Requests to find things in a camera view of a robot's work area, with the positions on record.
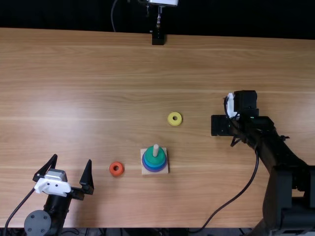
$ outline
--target wooden table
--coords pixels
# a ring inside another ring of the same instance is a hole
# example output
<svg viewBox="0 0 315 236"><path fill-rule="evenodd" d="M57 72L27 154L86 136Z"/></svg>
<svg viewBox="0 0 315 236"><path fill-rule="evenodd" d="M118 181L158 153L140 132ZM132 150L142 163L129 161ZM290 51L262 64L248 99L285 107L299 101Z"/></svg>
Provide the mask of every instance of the wooden table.
<svg viewBox="0 0 315 236"><path fill-rule="evenodd" d="M0 226L33 187L52 154L71 185L93 161L95 191L73 200L65 227L200 227L238 193L254 152L211 137L210 116L223 114L230 91L254 89L288 146L315 164L315 41L0 29ZM167 123L183 115L178 127ZM141 176L140 149L167 147L170 174ZM110 175L113 161L125 165ZM268 173L208 227L253 227ZM42 209L33 194L10 223Z"/></svg>

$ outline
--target black background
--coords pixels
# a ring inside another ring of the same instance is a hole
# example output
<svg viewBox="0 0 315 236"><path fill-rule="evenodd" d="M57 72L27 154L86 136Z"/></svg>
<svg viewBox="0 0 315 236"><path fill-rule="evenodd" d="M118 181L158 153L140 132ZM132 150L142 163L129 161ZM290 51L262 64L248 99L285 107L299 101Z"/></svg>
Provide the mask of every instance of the black background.
<svg viewBox="0 0 315 236"><path fill-rule="evenodd" d="M113 0L0 1L0 27L112 31ZM137 0L118 0L117 31L148 33L155 14L146 17ZM179 0L162 15L167 34L315 38L314 0Z"/></svg>

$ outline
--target yellow ring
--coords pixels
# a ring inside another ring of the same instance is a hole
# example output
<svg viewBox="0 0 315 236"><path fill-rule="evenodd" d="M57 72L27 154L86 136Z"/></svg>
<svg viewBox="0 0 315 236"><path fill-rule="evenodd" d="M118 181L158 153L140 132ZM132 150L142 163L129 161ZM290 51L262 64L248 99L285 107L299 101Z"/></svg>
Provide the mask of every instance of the yellow ring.
<svg viewBox="0 0 315 236"><path fill-rule="evenodd" d="M181 114L179 114L178 112L172 112L171 114L168 115L167 121L172 126L178 126L182 123L183 118Z"/></svg>

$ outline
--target orange ring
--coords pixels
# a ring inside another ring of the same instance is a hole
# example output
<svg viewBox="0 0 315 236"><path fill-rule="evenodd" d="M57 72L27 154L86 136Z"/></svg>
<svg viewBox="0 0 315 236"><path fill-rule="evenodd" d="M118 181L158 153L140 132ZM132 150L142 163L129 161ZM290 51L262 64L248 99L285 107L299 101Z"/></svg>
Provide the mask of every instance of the orange ring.
<svg viewBox="0 0 315 236"><path fill-rule="evenodd" d="M113 176L121 176L124 172L124 166L122 163L115 161L109 166L109 171Z"/></svg>

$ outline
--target black bracket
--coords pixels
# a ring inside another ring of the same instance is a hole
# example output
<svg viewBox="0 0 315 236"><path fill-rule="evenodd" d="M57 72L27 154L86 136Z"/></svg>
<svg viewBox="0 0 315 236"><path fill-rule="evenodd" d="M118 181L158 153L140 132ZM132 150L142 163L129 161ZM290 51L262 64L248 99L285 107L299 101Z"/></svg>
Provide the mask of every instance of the black bracket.
<svg viewBox="0 0 315 236"><path fill-rule="evenodd" d="M233 136L226 115L211 116L211 136Z"/></svg>

